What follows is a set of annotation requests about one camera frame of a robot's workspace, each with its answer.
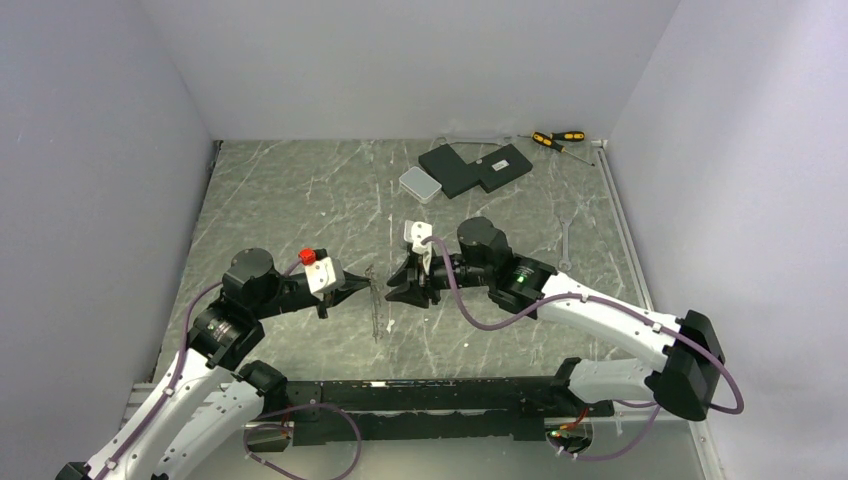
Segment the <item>white container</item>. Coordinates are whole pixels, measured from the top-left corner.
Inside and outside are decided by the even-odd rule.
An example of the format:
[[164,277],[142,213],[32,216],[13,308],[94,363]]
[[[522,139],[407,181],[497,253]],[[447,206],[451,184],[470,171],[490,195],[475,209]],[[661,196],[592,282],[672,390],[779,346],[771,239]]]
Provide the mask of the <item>white container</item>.
[[421,203],[430,203],[442,190],[442,184],[418,167],[400,176],[400,186]]

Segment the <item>white enclosure wall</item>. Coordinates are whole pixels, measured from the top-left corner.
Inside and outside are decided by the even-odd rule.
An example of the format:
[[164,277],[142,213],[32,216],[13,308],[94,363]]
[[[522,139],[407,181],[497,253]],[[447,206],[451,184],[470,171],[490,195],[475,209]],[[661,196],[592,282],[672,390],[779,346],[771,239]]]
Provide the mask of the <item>white enclosure wall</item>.
[[133,0],[0,4],[0,477],[54,478],[149,374],[212,143]]
[[657,306],[711,316],[747,397],[710,416],[731,479],[848,477],[846,24],[684,0],[610,139]]
[[219,139],[612,131],[679,0],[141,0]]

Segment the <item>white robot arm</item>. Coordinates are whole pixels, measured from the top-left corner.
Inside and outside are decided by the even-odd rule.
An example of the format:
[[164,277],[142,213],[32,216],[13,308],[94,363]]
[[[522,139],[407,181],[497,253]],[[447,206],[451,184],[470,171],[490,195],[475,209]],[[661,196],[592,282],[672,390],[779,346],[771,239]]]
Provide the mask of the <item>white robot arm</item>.
[[[305,273],[290,275],[301,263]],[[217,405],[191,420],[212,391],[232,380],[241,361],[264,337],[260,320],[310,307],[326,318],[329,307],[369,284],[367,278],[345,272],[323,250],[302,251],[298,262],[282,273],[274,269],[265,250],[239,252],[215,285],[221,285],[218,298],[190,329],[189,308],[183,348],[139,410],[87,462],[68,463],[56,479],[183,478],[230,433],[270,408],[260,398],[263,394],[276,389],[267,398],[282,402],[280,408],[286,403],[285,377],[252,362],[239,372],[237,379],[244,381],[230,387],[233,395],[222,395]],[[191,307],[212,288],[195,298]]]
[[[389,301],[427,308],[450,290],[463,316],[482,330],[497,330],[527,316],[565,323],[608,341],[634,359],[591,362],[567,359],[558,372],[568,390],[586,404],[600,400],[653,400],[681,418],[701,421],[710,408],[742,411],[741,394],[724,368],[724,356],[709,319],[649,312],[581,285],[556,268],[513,253],[503,231],[488,219],[465,220],[457,229],[459,254],[448,254],[432,226],[409,222],[408,257],[389,279]],[[435,244],[441,256],[428,250]],[[498,324],[475,320],[462,303],[461,288],[488,287],[489,298],[515,315]],[[712,404],[724,376],[735,408]]]

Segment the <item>wire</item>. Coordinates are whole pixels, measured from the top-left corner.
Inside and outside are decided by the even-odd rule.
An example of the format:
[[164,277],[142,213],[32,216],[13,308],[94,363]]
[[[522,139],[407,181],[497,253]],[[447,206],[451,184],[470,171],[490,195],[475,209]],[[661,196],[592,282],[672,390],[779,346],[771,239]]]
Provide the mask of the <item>wire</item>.
[[[440,253],[442,255],[442,258],[445,261],[445,265],[451,265],[450,254],[448,253],[448,249],[447,249],[447,246],[445,245],[445,242],[441,238],[438,238],[436,236],[429,236],[429,237],[427,237],[427,238],[425,238],[424,240],[421,241],[421,243],[423,243],[423,244],[427,244],[427,243],[430,243],[430,242],[433,242],[436,245],[438,245],[439,250],[441,251]],[[503,320],[499,323],[495,323],[495,324],[492,324],[492,325],[487,325],[487,324],[484,324],[484,323],[480,323],[476,319],[474,319],[474,317],[472,317],[471,313],[468,311],[468,308],[466,308],[465,304],[462,302],[462,295],[459,293],[459,287],[456,284],[456,278],[454,277],[453,269],[452,268],[446,268],[445,271],[448,274],[448,283],[450,284],[451,293],[453,294],[454,299],[456,299],[456,305],[457,305],[457,307],[459,307],[459,311],[462,313],[462,316],[465,317],[466,320],[468,320],[468,323],[470,323],[471,325],[474,325],[475,327],[477,327],[481,330],[486,330],[486,331],[500,330],[501,328],[512,325],[513,323],[517,322],[518,320],[524,318],[529,313],[536,311],[539,307],[541,307],[543,305],[547,305],[548,303],[551,303],[551,302],[559,301],[559,300],[580,300],[580,301],[584,301],[584,302],[600,303],[601,305],[604,305],[606,307],[612,308],[614,310],[618,310],[621,313],[629,315],[629,316],[633,317],[634,319],[641,321],[643,324],[645,324],[648,327],[653,328],[654,325],[656,324],[656,322],[654,322],[653,320],[651,320],[647,316],[642,315],[641,313],[639,313],[639,312],[637,312],[633,309],[630,309],[630,308],[622,305],[621,303],[619,303],[615,300],[600,297],[600,296],[597,296],[597,295],[587,295],[587,296],[584,297],[583,295],[581,295],[579,293],[559,293],[559,294],[556,294],[556,295],[551,295],[549,297],[545,297],[545,298],[537,301],[536,303],[528,306],[524,310],[521,310],[520,312],[516,313],[512,317],[507,318],[506,320]],[[701,345],[696,343],[694,340],[690,339],[689,337],[687,337],[687,336],[685,336],[685,335],[683,335],[679,332],[675,332],[674,330],[666,327],[665,325],[660,325],[659,331],[661,333],[664,333],[666,335],[673,337],[675,340],[679,340],[681,343],[686,344],[686,346],[688,346],[692,350],[695,350],[696,352],[698,352],[698,354],[703,356],[708,362],[710,362],[714,367],[716,367],[716,369],[719,371],[719,373],[721,373],[721,376],[723,376],[724,379],[727,381],[728,386],[730,386],[730,390],[733,392],[733,397],[736,399],[736,406],[731,408],[731,407],[725,407],[723,405],[716,405],[714,403],[711,403],[710,408],[712,408],[713,410],[717,410],[717,411],[722,412],[722,413],[728,413],[728,414],[731,414],[731,415],[739,415],[740,413],[742,413],[742,411],[745,409],[745,401],[742,398],[742,392],[739,390],[739,385],[736,384],[736,380],[733,379],[733,376],[730,374],[730,371],[728,371],[727,368],[725,368],[725,366],[721,363],[721,361],[719,361],[718,358],[716,358],[715,355],[710,353],[707,349],[705,349],[704,347],[702,347]]]
[[577,417],[577,420],[575,420],[571,423],[565,423],[565,424],[560,425],[560,427],[559,427],[560,430],[567,430],[567,431],[574,430],[575,428],[577,428],[577,425],[580,425],[580,422],[582,422],[583,419],[586,418],[586,415],[588,413],[589,413],[589,407],[584,408],[583,411],[580,412],[580,415]]
[[293,272],[293,271],[294,271],[294,269],[295,269],[295,268],[297,268],[297,266],[298,266],[298,265],[300,265],[301,263],[302,263],[302,262],[301,262],[300,258],[298,258],[297,260],[295,260],[294,262],[292,262],[292,264],[291,264],[291,265],[289,265],[289,266],[288,266],[288,268],[286,268],[286,269],[283,271],[283,276],[284,276],[284,277],[288,277],[289,275],[291,275],[291,272]]
[[624,401],[624,400],[613,400],[613,402],[618,403],[620,405],[624,405],[625,407],[630,407],[630,408],[648,408],[648,407],[653,407],[654,405],[657,404],[657,402],[633,403],[633,402],[627,402],[627,401]]
[[289,419],[291,419],[291,412],[286,412],[286,414],[283,415],[283,419],[280,420],[280,425],[282,425],[284,428],[288,428],[286,427],[286,424],[289,423]]
[[[351,428],[353,428],[353,434],[356,435],[356,454],[353,456],[353,461],[350,462],[350,466],[347,467],[347,470],[342,472],[339,476],[333,477],[332,479],[330,479],[330,480],[342,480],[343,478],[350,475],[350,472],[352,472],[353,469],[356,468],[356,464],[359,463],[359,457],[362,455],[362,432],[359,431],[359,427],[356,426],[356,422],[353,421],[353,418],[351,418],[350,415],[347,414],[347,412],[345,412],[341,408],[337,407],[336,405],[333,405],[333,404],[330,404],[330,403],[309,403],[309,404],[304,404],[304,405],[298,405],[296,407],[288,407],[288,408],[285,408],[283,410],[279,410],[279,411],[276,411],[276,412],[266,413],[264,415],[260,415],[260,416],[256,417],[256,419],[262,420],[262,419],[265,419],[265,418],[275,417],[277,415],[284,415],[284,414],[287,414],[287,413],[296,412],[298,410],[307,410],[307,409],[310,409],[310,408],[323,408],[324,410],[330,410],[330,411],[336,412],[339,415],[341,415],[342,418],[347,420],[347,423],[349,423]],[[246,429],[244,431],[244,435],[242,436],[242,445],[244,446],[244,452],[252,460],[260,463],[261,465],[264,465],[264,466],[270,468],[271,470],[273,470],[273,471],[275,471],[275,472],[277,472],[281,475],[285,475],[286,477],[291,478],[292,480],[306,480],[303,477],[298,477],[297,475],[295,475],[291,472],[283,470],[282,468],[278,467],[277,465],[263,459],[259,455],[256,455],[255,453],[250,451],[250,447],[247,444],[247,440],[248,440],[248,437],[250,436],[250,433],[253,432],[254,430],[266,430],[266,429],[270,429],[270,428],[280,428],[280,426],[277,425],[277,424],[270,425],[270,426],[269,425],[258,425],[256,427],[251,427],[249,429]]]
[[[645,426],[642,427],[641,431],[639,431],[639,434],[636,435],[635,437],[633,437],[633,440],[630,440],[630,443],[625,445],[624,448],[622,448],[621,450],[619,450],[615,453],[609,453],[609,454],[606,454],[606,455],[580,455],[580,454],[574,453],[574,454],[572,454],[572,458],[574,458],[575,460],[583,461],[583,462],[605,462],[607,460],[615,460],[616,458],[619,458],[619,457],[625,455],[630,450],[633,450],[636,447],[636,445],[639,445],[639,442],[641,442],[642,439],[645,438],[645,435],[647,435],[648,432],[651,430],[651,427],[654,426],[654,422],[656,421],[657,415],[659,415],[659,413],[660,413],[660,407],[655,408],[654,411],[651,412],[651,416],[648,417],[648,422],[645,423]],[[550,438],[545,436],[545,439],[547,440],[549,445],[554,447],[554,450],[556,450],[557,453],[560,452],[559,447],[556,446],[553,442],[551,442]]]
[[[297,268],[298,265],[300,265],[300,263],[300,258],[298,258],[296,262],[289,265],[289,267],[283,272],[282,275],[284,277],[288,277],[289,275],[291,275],[291,272],[293,272],[294,269]],[[195,296],[191,300],[191,302],[189,302],[188,310],[186,310],[185,318],[183,320],[182,335],[180,337],[180,348],[177,350],[177,365],[174,367],[174,372],[171,374],[171,380],[168,381],[168,385],[165,390],[174,389],[174,387],[177,385],[177,382],[180,381],[183,369],[185,368],[186,357],[188,356],[188,331],[191,325],[192,310],[194,310],[194,307],[197,305],[201,298],[206,296],[206,294],[211,292],[212,290],[220,287],[221,283],[222,282],[216,282],[212,285],[209,285],[208,287],[204,288],[200,293],[198,293],[197,296]],[[115,453],[113,453],[107,459],[107,463],[118,463],[118,460],[121,459],[121,457],[127,452],[127,450],[129,450],[132,444],[135,443],[136,440],[138,440],[138,437],[140,437],[141,434],[144,433],[144,430],[147,429],[147,427],[153,422],[153,419],[156,418],[156,415],[159,414],[159,412],[162,410],[162,407],[165,406],[165,402],[167,402],[169,398],[171,397],[166,395],[163,391],[162,395],[159,397],[158,400],[156,400],[156,403],[153,404],[153,407],[150,409],[150,411],[147,412],[147,415],[145,415],[144,418],[142,418],[138,425],[135,427],[135,429],[130,432],[129,435],[127,435],[127,438],[123,441],[123,443],[121,443],[121,446],[119,446],[118,449],[115,450]],[[94,477],[94,480],[103,480],[103,478],[105,478],[108,473],[109,468],[104,465],[100,472]]]

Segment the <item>black box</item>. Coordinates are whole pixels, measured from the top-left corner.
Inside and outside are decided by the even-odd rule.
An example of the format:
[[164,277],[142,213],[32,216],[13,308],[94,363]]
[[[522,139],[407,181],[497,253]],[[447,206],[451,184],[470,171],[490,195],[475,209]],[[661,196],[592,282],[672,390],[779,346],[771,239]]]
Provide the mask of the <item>black box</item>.
[[530,160],[512,144],[486,155],[472,166],[486,193],[492,193],[533,170]]
[[434,148],[419,156],[418,164],[428,175],[442,184],[442,191],[448,198],[471,190],[480,183],[476,169],[473,168],[477,165],[465,163],[462,157],[448,144]]

